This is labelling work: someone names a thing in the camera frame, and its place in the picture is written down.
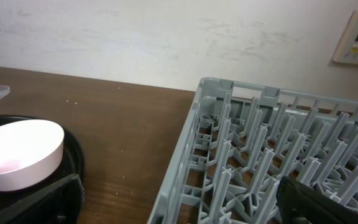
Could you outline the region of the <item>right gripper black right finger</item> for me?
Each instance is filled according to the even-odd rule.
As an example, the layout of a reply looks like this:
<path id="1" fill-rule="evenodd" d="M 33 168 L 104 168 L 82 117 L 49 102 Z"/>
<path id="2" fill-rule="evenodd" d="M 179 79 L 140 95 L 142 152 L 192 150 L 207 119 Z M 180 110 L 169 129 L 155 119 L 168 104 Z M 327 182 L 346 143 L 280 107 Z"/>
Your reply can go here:
<path id="1" fill-rule="evenodd" d="M 281 178 L 277 204 L 283 224 L 358 224 L 358 214 L 289 176 Z"/>

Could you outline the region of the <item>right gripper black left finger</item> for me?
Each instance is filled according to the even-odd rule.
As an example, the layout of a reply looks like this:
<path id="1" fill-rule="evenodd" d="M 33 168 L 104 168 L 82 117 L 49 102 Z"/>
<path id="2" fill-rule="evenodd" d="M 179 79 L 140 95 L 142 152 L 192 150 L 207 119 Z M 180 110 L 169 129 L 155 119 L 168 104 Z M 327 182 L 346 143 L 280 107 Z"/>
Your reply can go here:
<path id="1" fill-rule="evenodd" d="M 70 174 L 0 211 L 0 224 L 76 224 L 85 202 L 78 174 Z"/>

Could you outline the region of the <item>pink bowl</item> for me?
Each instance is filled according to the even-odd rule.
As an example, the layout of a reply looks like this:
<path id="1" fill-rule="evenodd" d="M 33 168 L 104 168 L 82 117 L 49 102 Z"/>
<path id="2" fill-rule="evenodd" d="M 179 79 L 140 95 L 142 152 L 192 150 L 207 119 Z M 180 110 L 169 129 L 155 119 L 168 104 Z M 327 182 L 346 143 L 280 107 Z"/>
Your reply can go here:
<path id="1" fill-rule="evenodd" d="M 63 157 L 65 132 L 43 119 L 0 126 L 0 192 L 21 190 L 50 176 Z"/>

